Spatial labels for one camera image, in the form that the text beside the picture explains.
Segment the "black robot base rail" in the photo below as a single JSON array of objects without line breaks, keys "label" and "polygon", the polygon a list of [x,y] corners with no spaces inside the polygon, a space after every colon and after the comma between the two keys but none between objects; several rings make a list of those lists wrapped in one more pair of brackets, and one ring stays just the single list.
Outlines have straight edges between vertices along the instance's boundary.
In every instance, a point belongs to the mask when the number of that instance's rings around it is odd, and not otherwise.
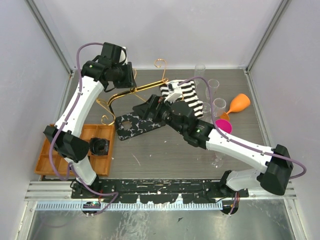
[{"label": "black robot base rail", "polygon": [[224,191],[213,179],[101,179],[95,188],[101,194],[118,193],[113,203],[164,204],[179,197],[183,204],[216,203],[233,198],[234,192]]}]

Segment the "pink plastic wine glass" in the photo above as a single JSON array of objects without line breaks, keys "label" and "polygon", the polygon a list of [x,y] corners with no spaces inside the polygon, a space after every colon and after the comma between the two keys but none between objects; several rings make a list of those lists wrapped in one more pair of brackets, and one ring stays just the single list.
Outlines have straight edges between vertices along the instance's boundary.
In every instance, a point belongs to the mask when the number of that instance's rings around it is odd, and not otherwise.
[{"label": "pink plastic wine glass", "polygon": [[232,124],[225,120],[225,119],[217,119],[215,121],[215,124],[217,125],[218,128],[220,128],[222,131],[228,133],[228,134],[231,134],[232,133],[232,130],[233,130],[233,127],[232,127]]}]

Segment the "gold wine glass rack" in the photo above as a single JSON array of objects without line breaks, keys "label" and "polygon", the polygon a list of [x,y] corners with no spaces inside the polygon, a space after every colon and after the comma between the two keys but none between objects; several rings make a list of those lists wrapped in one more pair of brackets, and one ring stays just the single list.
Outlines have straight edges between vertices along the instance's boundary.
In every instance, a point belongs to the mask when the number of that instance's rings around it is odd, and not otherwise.
[{"label": "gold wine glass rack", "polygon": [[108,100],[96,99],[96,103],[104,108],[109,116],[113,117],[110,124],[115,127],[120,141],[129,140],[165,125],[163,122],[154,123],[148,118],[142,120],[133,111],[135,105],[143,104],[147,100],[147,94],[158,94],[160,92],[159,86],[169,81],[165,77],[167,62],[164,59],[157,59],[154,61],[154,66],[163,70],[159,80],[139,82],[137,87],[115,93]]}]

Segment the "orange plastic wine glass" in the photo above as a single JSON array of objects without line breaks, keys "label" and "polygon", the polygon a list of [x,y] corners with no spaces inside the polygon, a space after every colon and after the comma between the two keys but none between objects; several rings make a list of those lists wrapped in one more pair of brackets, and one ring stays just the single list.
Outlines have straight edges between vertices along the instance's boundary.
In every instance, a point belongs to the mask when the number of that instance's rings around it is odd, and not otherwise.
[{"label": "orange plastic wine glass", "polygon": [[238,94],[230,103],[227,112],[224,112],[219,118],[223,120],[230,120],[230,113],[238,113],[245,110],[251,104],[251,100],[244,93]]}]

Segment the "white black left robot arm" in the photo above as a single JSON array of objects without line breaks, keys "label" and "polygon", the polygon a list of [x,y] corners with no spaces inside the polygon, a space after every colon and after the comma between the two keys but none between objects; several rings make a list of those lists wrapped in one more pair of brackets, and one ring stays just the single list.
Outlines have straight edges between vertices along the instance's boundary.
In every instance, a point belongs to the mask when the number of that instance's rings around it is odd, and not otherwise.
[{"label": "white black left robot arm", "polygon": [[99,176],[88,157],[90,145],[80,138],[84,121],[96,98],[107,91],[110,83],[116,89],[132,89],[136,83],[124,46],[101,43],[101,53],[80,64],[81,50],[91,45],[84,44],[77,50],[77,88],[59,120],[53,126],[46,126],[43,133],[50,142],[49,161],[53,161],[53,151],[57,151],[68,163],[67,171],[75,174],[82,192],[88,198],[95,198],[100,193]]}]

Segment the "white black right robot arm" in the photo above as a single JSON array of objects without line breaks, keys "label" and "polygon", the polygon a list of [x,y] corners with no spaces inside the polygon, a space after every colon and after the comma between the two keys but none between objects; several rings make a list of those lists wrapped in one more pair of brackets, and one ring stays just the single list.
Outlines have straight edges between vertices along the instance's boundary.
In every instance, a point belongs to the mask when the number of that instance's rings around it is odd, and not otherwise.
[{"label": "white black right robot arm", "polygon": [[285,194],[293,170],[285,146],[278,144],[272,148],[233,136],[197,118],[185,101],[178,101],[180,84],[175,83],[169,89],[168,97],[153,94],[146,102],[134,106],[133,111],[143,120],[164,122],[193,147],[220,152],[251,166],[247,170],[228,170],[223,174],[219,182],[223,196],[231,197],[235,192],[254,187],[262,187],[277,196]]}]

